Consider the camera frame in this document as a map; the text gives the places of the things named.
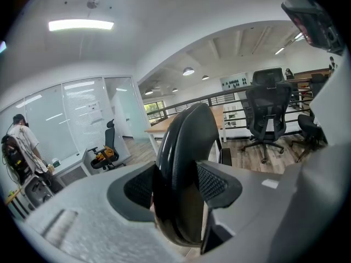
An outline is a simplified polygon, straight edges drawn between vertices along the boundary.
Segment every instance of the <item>metal railing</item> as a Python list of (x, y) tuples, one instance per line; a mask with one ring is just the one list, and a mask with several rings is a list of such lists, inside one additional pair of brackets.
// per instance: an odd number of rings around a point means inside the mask
[[(293, 79), (293, 80), (286, 80), (285, 81), (285, 83), (306, 84), (306, 85), (308, 85), (309, 82), (310, 82), (310, 78)], [(245, 92), (247, 89), (250, 89), (250, 87), (251, 86), (246, 86), (246, 87), (236, 88), (236, 89), (232, 89), (232, 90), (226, 90), (223, 92), (214, 93), (214, 94), (210, 94), (210, 95), (205, 95), (205, 96), (202, 96), (202, 97), (199, 97), (196, 99), (191, 99), (191, 100), (187, 100), (184, 102), (180, 102), (178, 104), (167, 106), (165, 108), (159, 109), (157, 111), (152, 111), (152, 112), (149, 112), (147, 114), (151, 115), (151, 114), (159, 113), (162, 111), (165, 114), (167, 114), (166, 116), (159, 116), (159, 117), (153, 118), (153, 119), (157, 119), (157, 118), (160, 119), (156, 122), (153, 122), (153, 124), (151, 124), (151, 125), (155, 125), (157, 123), (160, 123), (161, 121), (164, 121), (169, 116), (176, 115), (176, 114), (182, 112), (183, 110), (185, 110), (186, 108), (190, 107), (191, 105), (193, 105), (197, 102), (204, 102), (208, 106), (217, 106), (217, 105), (233, 104), (236, 102), (241, 102), (242, 104), (244, 103), (244, 105), (245, 105), (245, 107), (243, 105), (242, 109), (224, 111), (223, 113), (233, 113), (233, 112), (238, 112), (238, 111), (244, 111), (245, 117), (225, 119), (224, 121), (225, 122), (232, 122), (232, 121), (246, 120), (246, 116), (250, 117), (247, 114), (250, 113), (251, 108), (248, 106), (247, 99), (235, 100), (235, 94), (239, 93), (239, 92)], [(289, 107), (292, 107), (295, 110), (294, 111), (287, 111), (286, 114), (310, 111), (310, 109), (308, 108), (308, 106), (309, 106), (308, 103), (311, 102), (312, 100), (313, 100), (313, 96), (312, 96), (311, 90), (309, 88), (298, 87), (298, 90), (295, 90), (292, 92), (291, 100), (289, 103)], [(285, 121), (285, 122), (291, 123), (291, 122), (296, 122), (296, 121), (297, 121), (297, 119), (289, 120), (289, 121)], [(225, 127), (225, 129), (240, 129), (240, 128), (247, 128), (247, 126), (242, 125), (242, 126), (235, 126), (235, 127)]]

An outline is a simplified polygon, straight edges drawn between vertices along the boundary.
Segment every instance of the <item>black device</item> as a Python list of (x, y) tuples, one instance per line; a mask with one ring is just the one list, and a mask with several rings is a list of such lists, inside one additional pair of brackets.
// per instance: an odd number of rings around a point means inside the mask
[(341, 55), (344, 41), (326, 10), (316, 0), (286, 0), (281, 5), (308, 44)]
[(26, 178), (32, 174), (16, 139), (10, 135), (5, 135), (1, 139), (1, 151), (7, 166), (18, 176), (21, 185)]

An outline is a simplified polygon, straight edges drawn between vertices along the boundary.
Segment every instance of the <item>mesh chair back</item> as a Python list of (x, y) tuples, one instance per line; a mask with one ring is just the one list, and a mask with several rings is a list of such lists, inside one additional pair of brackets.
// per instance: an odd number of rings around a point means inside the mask
[[(285, 112), (290, 102), (291, 85), (277, 84), (275, 88), (265, 86), (246, 90), (252, 110), (250, 132), (259, 140), (276, 141), (286, 130)], [(266, 131), (269, 120), (273, 120), (273, 131)]]

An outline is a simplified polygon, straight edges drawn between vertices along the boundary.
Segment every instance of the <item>window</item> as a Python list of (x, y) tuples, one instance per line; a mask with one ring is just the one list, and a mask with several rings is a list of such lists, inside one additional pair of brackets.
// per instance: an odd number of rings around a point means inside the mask
[[(163, 101), (157, 101), (157, 102), (144, 104), (144, 107), (145, 107), (146, 113), (149, 113), (152, 111), (162, 109), (165, 107), (165, 105), (163, 104)], [(166, 116), (165, 116), (165, 112), (161, 111), (161, 112), (156, 112), (156, 113), (148, 115), (148, 118), (149, 118), (150, 124), (155, 124), (155, 122), (166, 118)]]

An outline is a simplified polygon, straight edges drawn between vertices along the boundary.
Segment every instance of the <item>wooden desk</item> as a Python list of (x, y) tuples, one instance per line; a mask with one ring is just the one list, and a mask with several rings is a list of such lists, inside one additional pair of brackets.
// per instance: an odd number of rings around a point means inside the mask
[[(220, 130), (221, 128), (223, 128), (223, 105), (218, 105), (218, 106), (211, 106), (210, 107), (213, 115), (214, 115), (214, 119), (216, 120), (216, 125), (218, 130)], [(158, 154), (158, 145), (155, 141), (155, 134), (164, 134), (169, 125), (171, 124), (171, 122), (174, 120), (174, 118), (176, 117), (176, 115), (167, 118), (166, 120), (153, 125), (151, 128), (147, 129), (145, 132), (148, 133), (151, 144), (156, 152), (156, 155)], [(225, 128), (223, 128), (223, 137), (225, 137)]]

